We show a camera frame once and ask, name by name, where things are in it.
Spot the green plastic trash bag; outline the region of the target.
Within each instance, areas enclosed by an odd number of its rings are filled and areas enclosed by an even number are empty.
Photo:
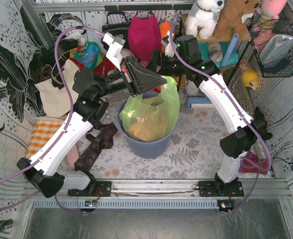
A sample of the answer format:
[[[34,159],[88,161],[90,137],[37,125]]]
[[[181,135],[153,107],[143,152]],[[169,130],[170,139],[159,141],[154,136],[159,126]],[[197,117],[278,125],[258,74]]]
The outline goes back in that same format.
[[[130,138],[154,142],[166,137],[175,127],[180,109],[177,82],[170,76],[164,79],[167,83],[160,87],[157,96],[130,96],[119,113],[123,130]]]

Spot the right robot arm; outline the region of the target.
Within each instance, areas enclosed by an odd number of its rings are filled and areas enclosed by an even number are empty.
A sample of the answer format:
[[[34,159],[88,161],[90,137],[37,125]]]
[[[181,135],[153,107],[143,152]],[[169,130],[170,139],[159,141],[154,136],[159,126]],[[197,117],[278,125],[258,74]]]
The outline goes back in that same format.
[[[202,197],[243,197],[242,183],[238,180],[240,167],[257,166],[245,158],[258,139],[264,125],[260,119],[247,114],[226,86],[223,77],[212,60],[202,60],[197,39],[192,35],[183,35],[173,40],[167,35],[161,40],[165,46],[163,53],[154,51],[150,70],[162,75],[185,75],[189,84],[194,84],[222,117],[228,136],[220,140],[224,153],[222,164],[213,181],[198,182]]]

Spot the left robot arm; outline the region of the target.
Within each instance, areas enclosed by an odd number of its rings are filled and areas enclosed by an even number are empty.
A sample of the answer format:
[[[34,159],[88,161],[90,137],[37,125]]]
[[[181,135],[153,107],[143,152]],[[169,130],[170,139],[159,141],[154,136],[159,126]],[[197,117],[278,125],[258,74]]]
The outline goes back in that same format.
[[[65,122],[52,138],[30,159],[21,158],[17,166],[24,177],[46,198],[60,190],[70,196],[91,196],[96,178],[83,169],[60,170],[58,167],[76,142],[89,132],[108,108],[102,97],[127,89],[132,96],[166,84],[160,74],[142,67],[133,56],[121,60],[114,77],[102,77],[88,68],[74,75],[72,89],[78,93]]]

